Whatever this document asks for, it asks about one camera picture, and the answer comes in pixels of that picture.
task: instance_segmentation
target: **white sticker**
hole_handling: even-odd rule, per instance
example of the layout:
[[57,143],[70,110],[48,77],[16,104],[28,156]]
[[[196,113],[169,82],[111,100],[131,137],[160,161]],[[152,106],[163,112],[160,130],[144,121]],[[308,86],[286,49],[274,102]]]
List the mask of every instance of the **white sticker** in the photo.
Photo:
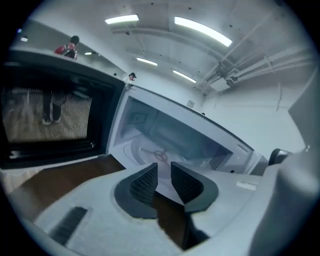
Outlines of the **white sticker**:
[[257,185],[252,184],[252,183],[248,183],[248,182],[244,182],[244,181],[238,181],[236,183],[236,185],[240,188],[246,189],[246,190],[252,190],[255,191],[257,189]]

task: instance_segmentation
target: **ceiling light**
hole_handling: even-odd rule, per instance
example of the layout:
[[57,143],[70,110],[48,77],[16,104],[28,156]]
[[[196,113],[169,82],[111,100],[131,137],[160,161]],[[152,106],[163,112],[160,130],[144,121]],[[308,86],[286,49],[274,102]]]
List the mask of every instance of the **ceiling light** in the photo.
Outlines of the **ceiling light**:
[[183,78],[185,78],[185,79],[188,79],[189,81],[191,81],[192,83],[196,83],[197,81],[196,80],[193,80],[192,78],[190,78],[190,77],[188,77],[188,76],[186,76],[186,75],[184,75],[184,74],[181,74],[180,72],[178,72],[178,71],[173,71],[173,73],[175,73],[175,74],[177,74],[177,75],[179,75],[179,76],[182,76]]
[[185,26],[190,29],[197,30],[201,33],[204,33],[207,36],[218,40],[220,43],[224,44],[227,47],[230,46],[232,43],[232,41],[229,38],[225,37],[223,34],[220,34],[219,32],[213,30],[212,28],[209,28],[205,25],[194,22],[192,20],[180,18],[180,17],[174,17],[174,23],[177,25]]
[[137,59],[138,61],[140,61],[140,62],[145,62],[145,63],[151,64],[151,65],[154,65],[154,66],[158,66],[157,63],[152,62],[152,61],[150,61],[150,60],[146,60],[146,59],[143,59],[143,58],[136,58],[136,59]]
[[22,42],[28,42],[28,37],[26,35],[24,35],[23,37],[21,37],[20,39]]
[[107,24],[113,24],[118,22],[136,22],[138,20],[139,20],[138,15],[133,14],[133,15],[126,15],[126,16],[120,16],[115,18],[108,18],[105,20],[105,22]]

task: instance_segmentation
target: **person in red shirt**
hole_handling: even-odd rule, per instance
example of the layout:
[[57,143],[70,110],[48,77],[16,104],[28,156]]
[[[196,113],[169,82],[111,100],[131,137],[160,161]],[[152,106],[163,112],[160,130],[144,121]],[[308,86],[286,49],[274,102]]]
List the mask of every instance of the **person in red shirt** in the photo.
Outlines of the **person in red shirt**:
[[[68,45],[63,45],[57,48],[54,53],[62,56],[66,56],[72,58],[74,60],[77,59],[77,51],[76,45],[79,44],[79,36],[74,35],[70,38]],[[51,93],[44,93],[42,98],[42,110],[43,117],[42,123],[47,126],[52,123],[59,123],[61,120],[61,104],[59,102],[59,96],[55,96]]]
[[70,38],[70,41],[68,45],[63,45],[57,48],[54,53],[63,55],[72,59],[77,59],[77,51],[76,51],[76,45],[79,44],[79,36],[74,35]]

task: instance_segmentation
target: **person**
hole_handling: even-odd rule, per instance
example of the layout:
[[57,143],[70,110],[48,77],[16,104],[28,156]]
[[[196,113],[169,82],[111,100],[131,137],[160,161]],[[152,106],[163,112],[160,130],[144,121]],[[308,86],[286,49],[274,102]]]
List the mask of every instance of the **person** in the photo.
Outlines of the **person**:
[[[77,59],[76,45],[79,44],[79,36],[74,35],[70,38],[67,45],[58,47],[54,53],[65,57]],[[42,96],[42,110],[43,117],[42,123],[44,125],[51,124],[51,120],[54,123],[59,123],[61,120],[61,103],[59,102],[59,96],[54,96],[54,94],[45,92]]]
[[128,86],[129,88],[132,87],[132,85],[130,84],[131,81],[134,81],[136,77],[136,74],[134,72],[132,72],[131,74],[124,75],[124,78],[122,79],[122,81],[125,82],[125,85]]
[[79,36],[74,35],[70,38],[68,45],[63,45],[58,47],[54,53],[59,54],[62,56],[66,56],[72,59],[77,59],[77,51],[76,51],[76,45],[79,44]]

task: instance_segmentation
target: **white wall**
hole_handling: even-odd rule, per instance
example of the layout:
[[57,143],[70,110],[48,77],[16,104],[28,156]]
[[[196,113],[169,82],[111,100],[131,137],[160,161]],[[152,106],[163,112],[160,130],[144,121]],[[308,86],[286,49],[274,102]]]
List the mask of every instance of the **white wall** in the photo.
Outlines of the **white wall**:
[[174,79],[173,77],[158,73],[156,70],[152,70],[151,68],[135,68],[134,72],[137,78],[132,83],[133,85],[148,89],[184,106],[188,104],[188,101],[193,101],[195,104],[192,110],[197,112],[201,110],[204,97],[192,86],[188,86],[188,84],[180,82],[178,79]]
[[220,94],[212,93],[201,108],[206,117],[241,138],[267,159],[276,148],[297,152],[305,147],[288,113],[304,90],[305,83],[284,83],[277,111],[279,88],[275,77],[260,76]]

